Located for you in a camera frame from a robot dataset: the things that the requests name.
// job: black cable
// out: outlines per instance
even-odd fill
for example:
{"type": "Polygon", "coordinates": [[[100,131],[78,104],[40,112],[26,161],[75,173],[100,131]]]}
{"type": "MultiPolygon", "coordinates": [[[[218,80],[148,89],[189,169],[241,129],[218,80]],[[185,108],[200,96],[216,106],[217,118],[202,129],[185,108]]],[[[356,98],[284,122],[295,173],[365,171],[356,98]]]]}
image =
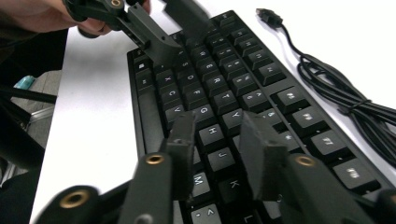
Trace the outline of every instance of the black cable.
{"type": "Polygon", "coordinates": [[[385,161],[396,168],[396,133],[387,124],[396,126],[396,110],[374,104],[364,97],[350,81],[334,67],[297,49],[282,19],[274,11],[259,8],[259,17],[272,29],[281,29],[290,47],[300,57],[297,71],[302,80],[323,98],[339,105],[340,113],[349,116],[361,136],[385,161]]]}

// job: white surface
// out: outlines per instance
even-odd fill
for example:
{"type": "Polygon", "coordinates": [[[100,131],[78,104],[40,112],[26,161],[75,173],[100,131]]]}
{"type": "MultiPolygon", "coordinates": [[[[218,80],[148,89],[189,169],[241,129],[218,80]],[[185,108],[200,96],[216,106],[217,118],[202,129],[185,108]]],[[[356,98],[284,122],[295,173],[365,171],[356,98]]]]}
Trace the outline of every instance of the white surface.
{"type": "MultiPolygon", "coordinates": [[[[257,7],[280,15],[301,51],[342,71],[367,98],[396,108],[392,66],[396,52],[395,3],[391,1],[202,0],[209,15],[233,9],[273,53],[294,71],[297,60],[283,35],[262,25],[257,7]]],[[[152,17],[168,33],[177,31],[152,1],[152,17]]],[[[58,192],[74,185],[96,186],[101,193],[130,179],[137,161],[134,118],[125,54],[135,45],[121,32],[94,40],[72,29],[64,73],[35,197],[32,221],[58,192]]],[[[376,156],[352,125],[335,116],[346,133],[396,185],[396,172],[376,156]]]]}

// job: keyboard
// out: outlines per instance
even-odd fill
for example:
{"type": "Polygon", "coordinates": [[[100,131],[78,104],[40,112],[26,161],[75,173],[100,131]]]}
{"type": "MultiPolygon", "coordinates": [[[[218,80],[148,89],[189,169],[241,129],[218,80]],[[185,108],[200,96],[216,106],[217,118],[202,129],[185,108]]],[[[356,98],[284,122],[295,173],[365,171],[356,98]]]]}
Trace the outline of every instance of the keyboard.
{"type": "Polygon", "coordinates": [[[243,111],[259,114],[287,145],[323,161],[339,184],[375,201],[393,188],[299,81],[233,12],[211,19],[203,42],[183,32],[172,68],[127,54],[139,155],[157,151],[175,118],[195,111],[194,189],[174,202],[175,223],[272,223],[276,202],[253,202],[239,155],[243,111]]]}

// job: brass ring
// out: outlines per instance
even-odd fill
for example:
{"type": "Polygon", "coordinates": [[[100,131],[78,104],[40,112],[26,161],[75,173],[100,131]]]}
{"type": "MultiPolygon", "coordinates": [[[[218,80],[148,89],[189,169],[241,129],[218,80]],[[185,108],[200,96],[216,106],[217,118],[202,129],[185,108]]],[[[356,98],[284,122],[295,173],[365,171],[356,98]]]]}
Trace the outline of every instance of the brass ring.
{"type": "Polygon", "coordinates": [[[87,190],[79,189],[64,196],[59,205],[62,208],[74,208],[84,204],[89,198],[90,193],[87,190]]]}
{"type": "Polygon", "coordinates": [[[300,163],[301,165],[304,165],[304,166],[314,166],[315,165],[315,161],[309,157],[306,157],[306,156],[296,157],[295,160],[297,161],[297,163],[300,163]]]}
{"type": "Polygon", "coordinates": [[[164,158],[161,155],[152,155],[152,156],[146,158],[146,163],[148,163],[150,165],[160,164],[163,161],[164,161],[164,158]]]}
{"type": "Polygon", "coordinates": [[[111,0],[111,5],[117,7],[121,4],[120,0],[111,0]]]}

